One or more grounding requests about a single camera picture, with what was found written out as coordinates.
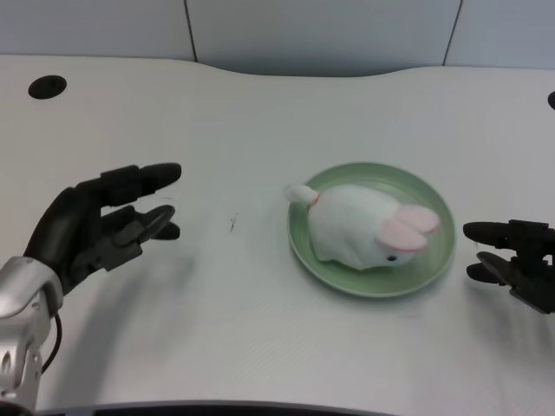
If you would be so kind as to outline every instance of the table surface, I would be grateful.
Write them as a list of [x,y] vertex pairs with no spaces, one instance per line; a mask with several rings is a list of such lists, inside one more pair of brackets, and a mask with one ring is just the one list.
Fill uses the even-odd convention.
[[[31,99],[28,85],[51,74],[67,90]],[[65,186],[130,164],[183,166],[180,182],[138,204],[176,204],[181,239],[147,243],[141,258],[65,299],[39,409],[261,400],[408,416],[553,414],[555,317],[470,282],[470,241],[460,234],[449,275],[413,296],[346,296],[299,266],[282,195],[329,166],[368,160],[425,179],[459,228],[555,224],[553,90],[555,71],[282,78],[191,62],[1,56],[0,261],[23,252]]]

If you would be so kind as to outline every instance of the white wall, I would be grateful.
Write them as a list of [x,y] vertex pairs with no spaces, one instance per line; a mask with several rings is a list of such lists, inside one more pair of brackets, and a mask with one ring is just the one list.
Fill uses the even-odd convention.
[[[187,0],[200,62],[273,75],[441,65],[460,0]],[[555,68],[555,0],[464,0],[447,65]],[[0,54],[193,60],[184,0],[0,0]]]
[[464,0],[447,65],[555,68],[555,0]]
[[193,59],[183,0],[0,0],[0,53]]
[[270,75],[441,65],[460,0],[187,0],[199,62]]

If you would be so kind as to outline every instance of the robotic hand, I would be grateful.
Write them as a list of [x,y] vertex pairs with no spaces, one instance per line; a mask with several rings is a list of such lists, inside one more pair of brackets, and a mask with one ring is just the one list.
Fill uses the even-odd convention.
[[504,223],[469,223],[463,227],[471,240],[496,249],[516,251],[510,262],[486,251],[467,274],[484,283],[510,286],[511,294],[542,314],[555,312],[555,265],[544,257],[555,255],[555,230],[548,224],[511,220]]
[[[181,176],[178,164],[129,166],[68,188],[42,216],[22,257],[0,269],[0,414],[32,413],[41,374],[60,347],[58,310],[63,297],[99,269],[108,271],[142,254],[149,239],[174,240],[174,208],[141,214],[131,205],[101,217],[103,206],[119,206],[155,193]],[[57,326],[56,344],[42,364],[41,346]]]

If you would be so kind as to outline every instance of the plate rim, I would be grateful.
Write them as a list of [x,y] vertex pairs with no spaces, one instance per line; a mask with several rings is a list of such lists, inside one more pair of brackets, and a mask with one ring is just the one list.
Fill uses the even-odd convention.
[[300,253],[297,249],[297,246],[293,242],[293,236],[291,235],[291,205],[292,205],[292,203],[291,203],[289,205],[289,209],[287,210],[287,235],[289,237],[290,247],[293,249],[293,251],[295,252],[295,255],[297,256],[297,259],[303,264],[303,266],[315,278],[317,278],[320,282],[323,282],[323,283],[331,286],[334,289],[340,290],[343,293],[348,293],[350,295],[355,295],[355,296],[360,296],[360,297],[367,297],[367,298],[387,298],[387,297],[397,297],[397,296],[408,295],[409,293],[413,293],[413,292],[416,292],[417,290],[423,289],[424,287],[428,286],[429,284],[435,282],[440,277],[445,276],[448,273],[449,269],[451,268],[451,265],[453,264],[454,255],[455,255],[456,248],[457,248],[457,226],[455,224],[454,216],[453,216],[453,213],[451,212],[451,208],[449,207],[449,205],[447,204],[445,199],[441,196],[441,194],[439,192],[437,192],[435,190],[435,188],[433,186],[431,186],[427,181],[422,179],[420,176],[415,175],[414,173],[411,173],[411,172],[409,172],[405,169],[401,169],[400,167],[397,167],[397,166],[387,165],[385,163],[376,163],[376,162],[349,162],[349,163],[340,163],[340,164],[337,164],[337,165],[333,165],[333,166],[328,167],[326,169],[323,169],[322,171],[320,171],[320,172],[316,173],[315,175],[311,176],[308,180],[306,180],[304,182],[304,184],[305,185],[308,184],[314,178],[316,178],[317,176],[319,176],[319,175],[321,175],[321,174],[323,174],[327,171],[330,171],[332,169],[336,169],[336,168],[341,167],[341,166],[349,166],[349,165],[374,165],[374,166],[384,166],[384,167],[387,167],[388,169],[393,168],[393,169],[396,169],[397,171],[401,171],[403,173],[406,173],[410,176],[413,176],[413,177],[417,178],[423,184],[425,184],[427,187],[429,187],[439,197],[440,201],[447,208],[447,214],[448,214],[449,218],[451,219],[451,224],[453,225],[454,242],[453,242],[453,248],[451,249],[451,252],[449,253],[449,257],[448,257],[447,261],[438,270],[438,272],[434,274],[433,277],[431,277],[426,282],[420,283],[419,285],[417,285],[413,288],[410,288],[410,289],[405,289],[405,290],[401,290],[401,291],[398,291],[398,292],[392,292],[392,293],[388,293],[388,294],[368,294],[368,293],[365,293],[365,292],[358,292],[356,290],[345,289],[345,288],[343,288],[343,287],[341,287],[337,284],[334,284],[332,282],[329,282],[327,279],[324,279],[323,277],[321,277],[318,273],[316,273],[314,271],[314,269],[312,269],[312,267],[306,262],[306,260],[303,258],[303,256],[300,255]]

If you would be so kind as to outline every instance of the white stuffed rabbit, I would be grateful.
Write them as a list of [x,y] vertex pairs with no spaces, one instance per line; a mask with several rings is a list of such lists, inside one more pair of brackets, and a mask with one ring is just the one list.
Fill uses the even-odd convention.
[[440,224],[435,212],[402,205],[390,195],[359,185],[338,185],[320,194],[304,185],[285,188],[291,202],[308,206],[310,239],[320,261],[354,269],[406,263],[428,245]]

